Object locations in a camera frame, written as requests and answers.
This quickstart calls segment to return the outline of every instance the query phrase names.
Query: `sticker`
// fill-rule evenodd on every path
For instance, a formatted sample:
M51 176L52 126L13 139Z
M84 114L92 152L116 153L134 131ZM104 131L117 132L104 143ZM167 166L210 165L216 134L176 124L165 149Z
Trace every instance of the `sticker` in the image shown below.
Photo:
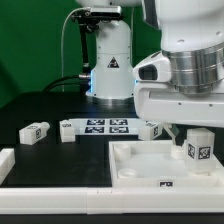
M146 121L146 126L149 126L149 127L155 127L156 124L153 124L153 123L151 123L151 122L149 122L149 121Z
M35 130L35 129L37 129L37 128L38 128L38 126L31 125L31 126L29 126L27 129Z
M202 160L202 159L210 159L211 157L211 147L207 146L207 147L199 147L198 150L198 159Z
M122 134L122 133L129 133L128 127L110 127L110 133L112 134Z
M71 125L71 124L63 124L62 127L63 127L63 128L71 128L72 125Z
M85 133L86 134L104 133L104 127L87 127Z
M115 57L112 58L110 64L108 65L108 68L119 68L119 65Z
M159 134L159 128L154 128L154 137L156 137Z
M88 120L87 125L105 125L105 120Z
M113 119L110 120L110 125L128 125L127 119Z
M41 129L36 130L36 139L41 138Z
M188 155L194 159L195 158L195 147L191 144L188 144Z
M173 187L173 181L159 181L160 187Z

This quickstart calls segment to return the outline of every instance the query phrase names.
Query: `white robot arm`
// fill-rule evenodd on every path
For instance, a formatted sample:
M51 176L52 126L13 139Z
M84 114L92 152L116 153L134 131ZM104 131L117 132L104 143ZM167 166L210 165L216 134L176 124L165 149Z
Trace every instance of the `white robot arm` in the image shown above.
M114 5L136 6L141 0L77 0L91 10L111 12ZM97 24L97 64L91 72L91 88L86 93L89 101L101 104L133 102L135 80L131 65L131 30L123 21L101 21Z
M146 21L150 4L162 51L134 68L138 115L224 127L224 1L143 0Z

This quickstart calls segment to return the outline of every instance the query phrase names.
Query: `warning label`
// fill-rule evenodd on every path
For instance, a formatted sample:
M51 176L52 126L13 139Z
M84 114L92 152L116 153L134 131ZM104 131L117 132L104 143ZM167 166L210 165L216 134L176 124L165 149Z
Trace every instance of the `warning label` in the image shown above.
M119 65L115 57L112 58L110 64L108 65L108 68L119 68Z

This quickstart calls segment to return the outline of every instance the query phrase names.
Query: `white cable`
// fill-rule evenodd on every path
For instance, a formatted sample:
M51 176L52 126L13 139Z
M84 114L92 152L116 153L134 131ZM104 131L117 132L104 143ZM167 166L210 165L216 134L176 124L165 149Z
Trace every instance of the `white cable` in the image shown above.
M64 78L64 37L65 37L65 28L66 28L67 22L73 13L78 12L78 11L83 11L83 10L89 10L89 9L90 9L90 7L74 9L72 12L70 12L68 14L67 18L64 21L62 33L61 33L61 77L62 78Z
M135 13L135 7L132 7L132 13L131 13L131 65L133 66L133 33L134 33L134 13Z

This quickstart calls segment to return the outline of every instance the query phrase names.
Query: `cable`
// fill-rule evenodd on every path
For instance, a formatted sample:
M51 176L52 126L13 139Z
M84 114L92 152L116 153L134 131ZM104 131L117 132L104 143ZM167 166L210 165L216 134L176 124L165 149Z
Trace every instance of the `cable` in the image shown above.
M50 90L52 90L53 88L58 87L58 86L69 86L69 85L80 86L79 83L77 83L77 82L74 82L74 83L72 83L72 82L71 83L59 83L59 84L55 84L55 85L51 86L50 88L48 88L46 92L50 92Z
M65 28L66 28L67 22L73 13L78 11L83 11L83 10L89 10L89 9L90 7L75 9L68 14L67 18L64 21L62 33L61 33L61 77L62 78L64 78L64 37L65 37Z
M59 83L59 82L62 82L62 81L65 81L65 80L69 80L69 79L79 79L79 76L77 75L72 75L72 76L66 76L66 77L63 77L63 78L60 78L60 79L57 79L53 82L51 82L49 85L47 85L42 92L48 92L48 89L51 89L52 86L54 86L55 84Z
M134 39L134 14L135 14L135 7L132 7L131 12L131 65L133 66L133 39Z

